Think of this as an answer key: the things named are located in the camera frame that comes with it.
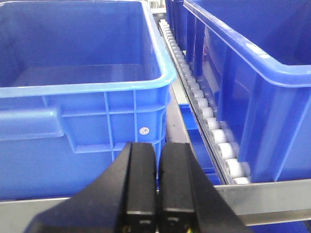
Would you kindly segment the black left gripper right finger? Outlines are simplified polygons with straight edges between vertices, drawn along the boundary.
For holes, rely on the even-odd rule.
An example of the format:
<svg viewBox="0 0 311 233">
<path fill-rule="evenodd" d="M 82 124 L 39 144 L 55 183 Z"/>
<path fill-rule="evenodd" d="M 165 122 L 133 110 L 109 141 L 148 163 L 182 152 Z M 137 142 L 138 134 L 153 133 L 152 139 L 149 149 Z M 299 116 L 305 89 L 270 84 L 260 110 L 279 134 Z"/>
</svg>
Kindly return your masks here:
<svg viewBox="0 0 311 233">
<path fill-rule="evenodd" d="M 158 170 L 161 233 L 250 233 L 214 188 L 188 143 L 166 143 Z"/>
</svg>

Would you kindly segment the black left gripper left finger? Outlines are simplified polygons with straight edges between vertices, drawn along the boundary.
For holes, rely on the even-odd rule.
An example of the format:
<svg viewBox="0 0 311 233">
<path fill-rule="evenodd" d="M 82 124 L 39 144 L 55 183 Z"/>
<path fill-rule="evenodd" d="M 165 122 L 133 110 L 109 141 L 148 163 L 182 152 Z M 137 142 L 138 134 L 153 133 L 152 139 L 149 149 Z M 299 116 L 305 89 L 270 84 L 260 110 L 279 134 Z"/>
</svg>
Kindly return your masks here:
<svg viewBox="0 0 311 233">
<path fill-rule="evenodd" d="M 37 214 L 27 233 L 154 233 L 156 155 L 152 144 L 127 143 L 90 185 Z"/>
</svg>

